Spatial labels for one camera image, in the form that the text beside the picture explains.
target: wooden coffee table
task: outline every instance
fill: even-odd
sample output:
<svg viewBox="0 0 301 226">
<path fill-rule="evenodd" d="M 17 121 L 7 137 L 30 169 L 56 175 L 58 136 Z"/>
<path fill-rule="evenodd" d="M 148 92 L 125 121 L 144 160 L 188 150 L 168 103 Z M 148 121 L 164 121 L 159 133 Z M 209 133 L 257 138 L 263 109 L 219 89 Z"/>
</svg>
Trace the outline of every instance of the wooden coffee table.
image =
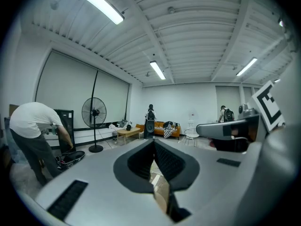
<svg viewBox="0 0 301 226">
<path fill-rule="evenodd" d="M 117 131 L 117 140 L 118 140 L 118 136 L 123 136 L 124 144 L 126 144 L 126 137 L 130 137 L 135 134 L 139 134 L 139 139 L 140 139 L 140 128 L 133 127 L 133 128 L 131 128 L 131 130 L 118 130 Z"/>
</svg>

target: fan stand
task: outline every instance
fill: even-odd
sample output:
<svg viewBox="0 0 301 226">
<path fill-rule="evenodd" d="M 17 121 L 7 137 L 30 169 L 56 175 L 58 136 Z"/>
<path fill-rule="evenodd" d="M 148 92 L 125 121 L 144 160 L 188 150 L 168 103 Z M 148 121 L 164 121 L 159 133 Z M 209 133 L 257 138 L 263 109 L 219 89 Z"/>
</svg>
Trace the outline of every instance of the fan stand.
<svg viewBox="0 0 301 226">
<path fill-rule="evenodd" d="M 98 115 L 96 110 L 92 111 L 92 116 L 94 117 L 94 144 L 89 147 L 89 152 L 91 153 L 99 153 L 103 150 L 103 146 L 101 145 L 96 145 L 96 135 L 95 135 L 95 117 Z"/>
</svg>

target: roller blind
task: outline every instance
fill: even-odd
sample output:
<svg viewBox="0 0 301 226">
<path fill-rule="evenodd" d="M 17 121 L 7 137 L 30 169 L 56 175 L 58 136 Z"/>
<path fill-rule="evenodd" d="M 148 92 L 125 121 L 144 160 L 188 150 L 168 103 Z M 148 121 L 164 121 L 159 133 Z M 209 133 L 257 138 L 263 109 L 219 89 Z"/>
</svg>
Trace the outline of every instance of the roller blind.
<svg viewBox="0 0 301 226">
<path fill-rule="evenodd" d="M 244 87 L 244 94 L 245 94 L 245 103 L 248 103 L 252 97 L 252 91 L 250 87 Z"/>
<path fill-rule="evenodd" d="M 221 106 L 224 105 L 234 113 L 234 118 L 238 118 L 238 108 L 240 106 L 240 95 L 238 87 L 216 86 L 217 114 L 221 115 Z"/>
<path fill-rule="evenodd" d="M 84 102 L 91 98 L 96 71 L 83 62 L 52 51 L 40 77 L 36 101 L 53 109 L 74 110 L 74 128 L 87 128 L 81 110 Z M 106 106 L 105 122 L 124 118 L 127 91 L 127 83 L 98 72 L 94 97 L 100 98 Z"/>
</svg>

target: fan base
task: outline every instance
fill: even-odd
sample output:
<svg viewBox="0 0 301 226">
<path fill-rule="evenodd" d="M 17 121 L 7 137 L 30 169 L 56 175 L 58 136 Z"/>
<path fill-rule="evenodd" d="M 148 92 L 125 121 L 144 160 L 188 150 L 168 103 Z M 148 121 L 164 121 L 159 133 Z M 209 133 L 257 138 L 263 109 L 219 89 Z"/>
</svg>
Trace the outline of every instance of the fan base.
<svg viewBox="0 0 301 226">
<path fill-rule="evenodd" d="M 89 147 L 89 152 L 91 153 L 99 153 L 103 150 L 103 147 L 101 145 L 93 145 Z"/>
</svg>

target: floor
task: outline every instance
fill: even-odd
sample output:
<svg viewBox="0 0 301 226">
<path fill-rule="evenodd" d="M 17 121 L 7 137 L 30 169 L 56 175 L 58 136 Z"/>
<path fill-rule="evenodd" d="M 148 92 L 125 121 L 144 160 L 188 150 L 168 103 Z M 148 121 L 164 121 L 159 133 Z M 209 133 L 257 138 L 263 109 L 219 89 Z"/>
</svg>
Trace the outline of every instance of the floor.
<svg viewBox="0 0 301 226">
<path fill-rule="evenodd" d="M 130 143 L 131 141 L 139 140 L 137 138 L 129 137 L 127 138 L 126 143 Z M 190 140 L 189 145 L 188 142 L 185 144 L 185 138 L 180 137 L 180 140 L 177 140 L 173 137 L 168 138 L 167 140 L 179 143 L 183 146 L 194 146 L 194 143 Z M 124 145 L 123 139 L 118 139 L 118 141 L 114 141 L 112 139 L 107 141 L 102 141 L 97 143 L 98 145 L 102 145 L 104 150 L 111 150 L 116 147 L 120 147 Z M 77 146 L 77 151 L 84 151 L 85 152 L 85 160 L 87 157 L 92 155 L 93 153 L 89 152 L 89 147 L 93 145 L 83 145 L 83 146 Z M 209 141 L 207 138 L 198 138 L 198 147 L 204 148 L 208 150 L 215 150 L 215 148 L 212 148 L 209 146 Z M 53 150 L 54 156 L 60 155 L 60 150 Z M 48 180 L 51 180 L 52 177 L 49 174 L 48 170 L 46 168 L 43 168 L 43 174 Z M 161 209 L 164 211 L 166 207 L 166 201 L 168 198 L 168 192 L 169 192 L 169 185 L 162 176 L 161 171 L 159 170 L 158 166 L 155 162 L 153 162 L 151 166 L 151 179 L 150 182 L 154 185 L 154 191 L 155 191 L 155 198 L 160 205 Z M 33 171 L 31 170 L 29 164 L 13 164 L 11 171 L 10 171 L 10 178 L 11 181 L 15 187 L 16 190 L 22 191 L 29 195 L 31 198 L 35 199 L 39 191 L 42 189 L 42 186 L 37 181 Z"/>
</svg>

